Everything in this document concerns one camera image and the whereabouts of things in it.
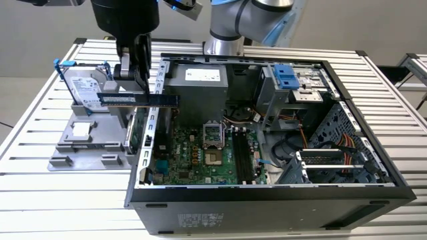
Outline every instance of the motherboard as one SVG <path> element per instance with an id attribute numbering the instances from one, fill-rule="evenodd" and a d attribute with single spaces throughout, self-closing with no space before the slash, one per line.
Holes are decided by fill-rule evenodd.
<path id="1" fill-rule="evenodd" d="M 254 131 L 222 129 L 222 147 L 206 146 L 220 141 L 210 125 L 174 127 L 168 159 L 156 159 L 154 185 L 265 184 L 260 146 Z"/>

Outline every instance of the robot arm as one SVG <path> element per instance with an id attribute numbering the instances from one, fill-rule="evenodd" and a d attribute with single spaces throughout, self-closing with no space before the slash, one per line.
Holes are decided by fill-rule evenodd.
<path id="1" fill-rule="evenodd" d="M 18 0 L 34 6 L 78 6 L 85 0 Z M 197 9 L 196 0 L 162 0 L 182 13 Z M 158 26 L 158 0 L 90 0 L 97 26 L 116 38 L 120 63 L 113 68 L 116 80 L 133 79 L 149 95 L 150 32 Z M 289 29 L 293 0 L 210 0 L 206 55 L 242 55 L 242 41 L 249 38 L 273 46 Z"/>
<path id="2" fill-rule="evenodd" d="M 212 0 L 204 54 L 242 55 L 242 37 L 274 46 L 293 21 L 293 0 Z"/>

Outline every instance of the ram slot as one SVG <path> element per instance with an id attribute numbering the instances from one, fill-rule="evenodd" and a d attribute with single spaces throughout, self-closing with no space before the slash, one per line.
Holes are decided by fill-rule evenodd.
<path id="1" fill-rule="evenodd" d="M 234 158 L 234 168 L 238 184 L 245 181 L 246 184 L 252 183 L 252 162 L 249 156 L 249 145 L 244 132 L 232 133 L 232 150 Z"/>

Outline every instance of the blue drive bay latch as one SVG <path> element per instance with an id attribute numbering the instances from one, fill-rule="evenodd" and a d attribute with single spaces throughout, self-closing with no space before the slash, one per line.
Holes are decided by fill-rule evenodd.
<path id="1" fill-rule="evenodd" d="M 298 89 L 300 82 L 289 65 L 274 64 L 272 73 L 281 89 Z"/>

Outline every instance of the aluminum extrusion table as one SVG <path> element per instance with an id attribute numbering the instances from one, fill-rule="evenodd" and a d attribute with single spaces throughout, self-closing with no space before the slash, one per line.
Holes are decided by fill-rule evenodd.
<path id="1" fill-rule="evenodd" d="M 397 66 L 405 67 L 427 86 L 427 54 L 406 53 Z"/>
<path id="2" fill-rule="evenodd" d="M 194 43 L 152 43 L 150 80 L 160 53 L 201 54 Z M 248 57 L 326 60 L 417 199 L 350 232 L 272 232 L 168 238 L 427 239 L 427 123 L 366 56 L 356 51 L 246 46 Z M 76 42 L 64 60 L 118 63 L 112 40 Z M 72 97 L 49 77 L 0 146 L 0 239 L 149 239 L 133 210 L 122 208 L 128 170 L 47 172 L 49 157 L 72 115 Z"/>

